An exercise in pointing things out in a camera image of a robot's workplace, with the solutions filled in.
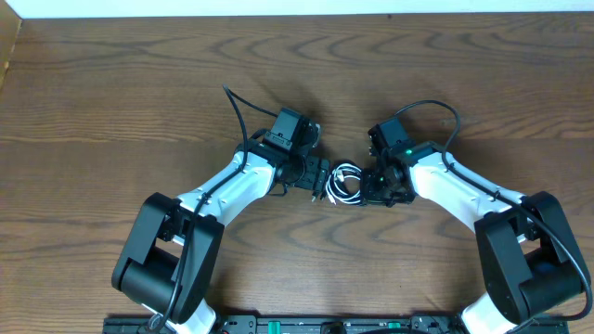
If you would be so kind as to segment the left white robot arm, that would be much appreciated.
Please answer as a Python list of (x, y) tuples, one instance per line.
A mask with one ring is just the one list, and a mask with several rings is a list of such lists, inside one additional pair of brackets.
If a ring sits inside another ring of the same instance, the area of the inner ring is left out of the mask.
[(169, 198), (149, 196), (114, 267), (111, 285), (154, 316), (136, 332), (211, 333), (205, 301), (226, 227), (277, 184), (319, 195), (329, 161), (252, 139), (203, 185)]

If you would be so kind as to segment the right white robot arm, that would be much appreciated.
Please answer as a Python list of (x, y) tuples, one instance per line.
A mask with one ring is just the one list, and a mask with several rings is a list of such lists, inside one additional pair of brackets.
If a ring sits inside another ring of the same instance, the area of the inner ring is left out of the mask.
[(434, 142), (398, 139), (374, 143), (377, 165), (363, 172), (366, 203), (388, 207), (430, 200), (476, 237), (486, 292), (460, 317), (469, 333), (514, 333), (553, 307), (580, 294), (584, 309), (559, 315), (569, 322), (593, 306), (588, 267), (559, 201), (548, 192), (532, 196), (506, 189), (461, 165)]

